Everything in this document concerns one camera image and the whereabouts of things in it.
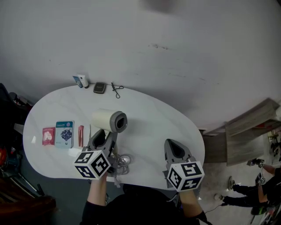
gray carpet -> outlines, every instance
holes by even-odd
[[[44,177],[31,167],[25,155],[22,159],[21,172],[33,186],[36,187],[37,184],[40,184],[46,195],[56,199],[58,210],[52,214],[50,224],[72,225],[81,222],[84,204],[90,188],[87,180]],[[169,198],[172,198],[176,193],[175,191],[160,191]],[[123,194],[122,187],[117,188],[112,182],[107,182],[107,194],[110,197],[108,202],[110,202]]]

tabletop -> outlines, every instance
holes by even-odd
[[[168,189],[163,171],[165,140],[170,138],[186,145],[197,161],[203,165],[205,147],[202,136],[194,123],[168,104],[149,95],[128,88],[117,90],[115,97],[110,85],[104,94],[77,85],[53,91],[40,99],[30,111],[23,131],[23,144],[31,166],[50,178],[81,178],[73,166],[78,146],[78,127],[84,126],[84,146],[89,141],[91,115],[97,109],[124,112],[128,127],[117,137],[119,154],[130,154],[130,172],[120,175],[121,183]],[[57,121],[74,121],[73,148],[58,149],[42,145],[42,129],[55,127]],[[91,126],[91,134],[99,129]]]

teal box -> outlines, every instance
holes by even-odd
[[[56,123],[54,145],[60,149],[70,149],[73,146],[73,121],[61,121]]]

white wall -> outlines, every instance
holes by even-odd
[[[0,82],[8,91],[38,100],[74,85],[76,73],[144,92],[216,128],[266,97],[280,100],[281,7],[275,0],[0,0]]]

sneaker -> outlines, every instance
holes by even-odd
[[[222,201],[222,200],[224,200],[224,197],[222,195],[215,194],[214,199],[217,201]]]
[[[228,179],[228,189],[229,190],[233,190],[233,186],[236,185],[234,179],[232,178],[232,176],[229,177]]]

